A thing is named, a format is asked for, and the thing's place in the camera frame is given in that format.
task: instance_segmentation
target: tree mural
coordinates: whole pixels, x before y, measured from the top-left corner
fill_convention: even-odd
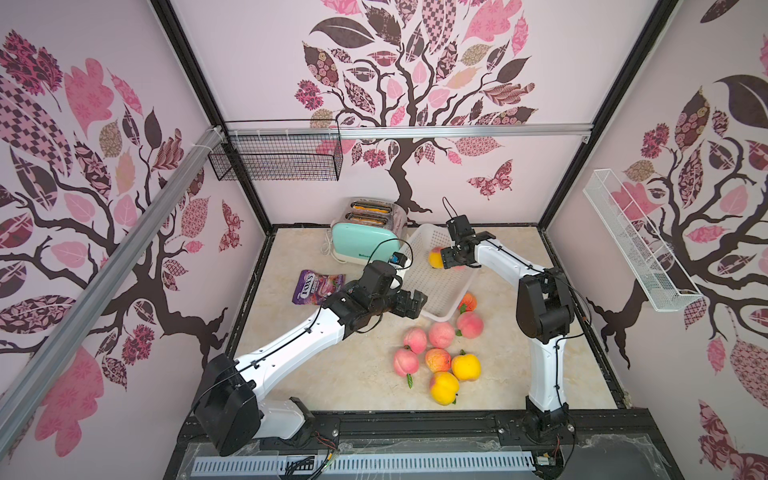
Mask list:
[[[659,124],[645,133],[644,159],[624,171],[629,181],[612,195],[622,208],[629,204],[630,195],[637,201],[660,238],[651,233],[640,211],[631,207],[627,216],[636,230],[652,250],[664,241],[677,257],[675,263],[662,250],[661,265],[678,286],[687,282],[680,267],[684,268],[704,294],[686,307],[684,322],[688,329],[704,318],[709,320],[712,334],[706,351],[714,372],[724,368],[730,348],[730,365],[737,378],[768,407],[768,351],[739,337],[742,330],[768,339],[768,145],[729,135],[733,121],[768,129],[768,82],[742,74],[717,83],[728,88],[730,116],[712,111],[702,90],[696,92],[674,131]],[[606,350],[607,338],[615,335],[628,368],[626,329],[637,322],[646,300],[635,280],[619,312],[589,302],[606,322],[601,329]],[[730,339],[722,329],[722,322],[729,318],[736,331]]]
[[[157,189],[153,185],[157,182],[162,188],[163,175],[178,167],[184,157],[181,132],[176,129],[164,140],[154,110],[146,114],[134,90],[116,75],[110,74],[114,90],[105,84],[104,69],[93,58],[86,59],[85,71],[72,67],[71,74],[62,75],[44,48],[36,49],[14,31],[3,48],[0,65],[16,84],[0,76],[0,138],[8,144],[8,162],[23,191],[0,185],[0,299],[23,293],[31,269],[49,280],[68,281],[74,290],[85,289],[149,207],[151,185]],[[81,134],[72,134],[74,144],[30,96],[46,91],[53,95],[62,79],[67,104],[82,129]],[[113,113],[114,91],[122,102]],[[88,127],[94,122],[102,124],[98,142],[88,140]],[[2,183],[9,185],[9,180]],[[226,333],[217,335],[224,311],[206,322],[171,311],[168,302],[169,292],[179,290],[177,278],[187,273],[181,261],[204,247],[195,240],[208,215],[209,197],[199,197],[203,182],[201,170],[133,267],[127,288],[102,313],[109,323],[88,333],[101,338],[98,351],[91,355],[80,348],[43,401],[35,438],[58,433],[59,456],[79,443],[78,420],[96,412],[103,378],[127,389],[128,370],[149,357],[153,342],[161,336],[196,337],[203,366],[211,349],[221,348],[227,338]],[[241,225],[226,203],[221,208],[227,231],[219,251],[240,245]],[[31,239],[37,245],[31,246]],[[61,282],[45,285],[62,288]],[[34,287],[39,291],[41,284]],[[23,343],[25,336],[52,329],[74,302],[69,296],[48,293],[4,306],[0,354],[34,355],[47,336]],[[133,328],[127,324],[129,316],[137,324]],[[17,444],[30,425],[31,419]]]
[[[506,5],[504,0],[323,3],[344,16],[321,21],[303,43],[313,78],[299,83],[295,97],[314,111],[312,126],[327,127],[332,118],[342,126],[369,127],[524,124],[536,111],[509,107],[535,87],[518,80],[530,58],[518,57],[528,39],[528,23],[522,13],[511,20],[521,11],[521,0]],[[464,8],[462,19],[458,10]],[[321,34],[333,48],[314,46],[324,41]],[[321,108],[326,102],[335,107]],[[352,165],[362,159],[371,168],[389,166],[399,192],[396,203],[406,213],[432,211],[414,199],[404,168],[408,160],[418,165],[441,157],[461,164],[463,157],[500,146],[491,137],[343,142],[344,153],[351,151]],[[467,181],[486,197],[510,189],[507,163],[492,178]]]

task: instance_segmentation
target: purple candy bag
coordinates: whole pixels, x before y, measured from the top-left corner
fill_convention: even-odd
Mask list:
[[[293,292],[296,305],[320,305],[332,293],[341,290],[344,275],[321,275],[312,270],[302,270]]]

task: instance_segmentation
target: pink wall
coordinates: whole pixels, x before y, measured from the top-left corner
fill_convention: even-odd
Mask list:
[[[549,233],[685,477],[765,478],[768,4],[718,5],[682,5]],[[704,300],[650,307],[581,192],[605,167],[646,197]]]
[[[5,390],[207,122],[148,3],[2,10]],[[226,345],[262,242],[237,183],[217,182],[206,165],[0,476],[161,477],[201,366]]]
[[[653,4],[311,0],[297,11],[292,2],[226,0],[214,7],[193,0],[176,8],[227,120],[341,112],[352,126],[414,126],[422,112],[428,124],[477,124],[511,109],[519,123],[591,122]],[[353,30],[324,22],[330,18]],[[350,34],[354,29],[362,33]],[[380,61],[396,58],[400,46],[418,54],[423,48],[409,46],[424,44],[425,53],[405,56],[402,69]],[[498,64],[488,66],[490,58]],[[430,68],[445,74],[432,79]],[[442,94],[456,95],[450,109]],[[473,116],[478,101],[482,111]],[[358,195],[397,200],[419,222],[446,220],[443,195],[475,222],[535,222],[580,141],[505,137],[470,151],[437,139],[421,152],[399,141],[391,157],[390,141],[363,145],[360,155],[350,144],[338,182],[259,181],[257,190],[277,223],[328,223],[346,197]],[[507,161],[511,170],[494,183]],[[472,178],[493,185],[494,194],[484,196]]]

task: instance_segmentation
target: toaster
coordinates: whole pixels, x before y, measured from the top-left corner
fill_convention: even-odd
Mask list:
[[[331,227],[333,254],[339,260],[365,265],[384,240],[402,238],[406,211],[398,204],[367,198],[350,199],[341,217]],[[400,242],[382,244],[371,260],[389,261],[400,250]]]

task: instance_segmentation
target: pink peach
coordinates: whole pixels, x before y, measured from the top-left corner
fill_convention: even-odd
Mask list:
[[[406,376],[419,370],[419,358],[410,350],[400,349],[395,352],[395,362],[393,365],[395,373],[400,376]]]
[[[429,342],[439,349],[447,349],[456,336],[453,327],[448,322],[435,322],[429,329]]]
[[[424,333],[424,330],[415,326],[406,332],[406,337],[402,339],[402,344],[418,355],[427,348],[427,334]]]
[[[464,312],[458,316],[456,327],[458,328],[457,335],[468,339],[476,339],[482,333],[485,324],[477,313]]]

